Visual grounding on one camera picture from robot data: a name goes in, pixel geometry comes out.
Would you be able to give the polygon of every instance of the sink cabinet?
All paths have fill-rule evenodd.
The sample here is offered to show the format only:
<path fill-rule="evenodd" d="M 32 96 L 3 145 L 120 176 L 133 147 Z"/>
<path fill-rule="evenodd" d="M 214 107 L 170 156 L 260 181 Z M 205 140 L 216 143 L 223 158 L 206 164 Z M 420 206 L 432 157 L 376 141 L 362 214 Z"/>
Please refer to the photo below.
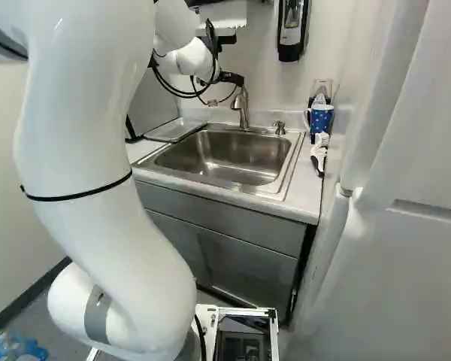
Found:
<path fill-rule="evenodd" d="M 286 316 L 307 225 L 136 181 L 198 284 Z"/>

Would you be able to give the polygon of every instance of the floor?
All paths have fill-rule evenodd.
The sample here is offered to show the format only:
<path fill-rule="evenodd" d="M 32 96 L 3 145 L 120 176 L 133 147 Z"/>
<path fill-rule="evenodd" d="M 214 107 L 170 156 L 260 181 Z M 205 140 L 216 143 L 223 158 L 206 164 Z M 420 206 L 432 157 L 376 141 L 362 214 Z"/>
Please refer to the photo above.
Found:
<path fill-rule="evenodd" d="M 198 303 L 229 306 L 206 293 L 198 291 Z M 40 346 L 50 353 L 50 361 L 85 361 L 90 348 L 60 331 L 50 319 L 47 310 L 47 294 L 41 294 L 17 318 L 12 320 L 7 330 L 16 331 L 22 335 L 38 340 Z M 281 340 L 286 337 L 286 330 L 281 330 Z M 98 361 L 117 361 L 118 359 L 102 353 Z"/>

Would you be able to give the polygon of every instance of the white robotic arm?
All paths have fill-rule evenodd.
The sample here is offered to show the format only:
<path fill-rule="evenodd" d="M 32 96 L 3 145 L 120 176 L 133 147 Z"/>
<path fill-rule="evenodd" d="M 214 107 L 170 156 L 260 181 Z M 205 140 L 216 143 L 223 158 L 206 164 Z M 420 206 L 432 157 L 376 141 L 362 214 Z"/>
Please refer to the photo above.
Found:
<path fill-rule="evenodd" d="M 154 33 L 157 52 L 181 48 L 157 58 L 164 71 L 212 75 L 186 11 L 183 0 L 0 0 L 0 54 L 29 58 L 17 170 L 74 260 L 50 289 L 50 314 L 122 359 L 174 359 L 195 312 L 192 273 L 145 214 L 123 141 Z"/>

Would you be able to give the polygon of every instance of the white refrigerator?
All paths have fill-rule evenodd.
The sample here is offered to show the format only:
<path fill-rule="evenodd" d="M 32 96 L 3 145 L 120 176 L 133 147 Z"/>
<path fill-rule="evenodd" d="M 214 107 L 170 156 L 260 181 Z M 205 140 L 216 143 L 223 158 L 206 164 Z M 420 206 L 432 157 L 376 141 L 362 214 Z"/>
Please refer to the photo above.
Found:
<path fill-rule="evenodd" d="M 451 0 L 357 1 L 281 358 L 451 360 Z"/>

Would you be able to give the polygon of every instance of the plastic water bottle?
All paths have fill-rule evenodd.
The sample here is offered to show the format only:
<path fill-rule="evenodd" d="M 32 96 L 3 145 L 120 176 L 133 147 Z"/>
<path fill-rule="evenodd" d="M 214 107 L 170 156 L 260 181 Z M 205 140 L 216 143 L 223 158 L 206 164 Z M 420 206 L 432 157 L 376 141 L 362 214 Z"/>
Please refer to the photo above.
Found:
<path fill-rule="evenodd" d="M 47 350 L 36 340 L 23 338 L 15 332 L 0 334 L 0 361 L 47 361 Z"/>

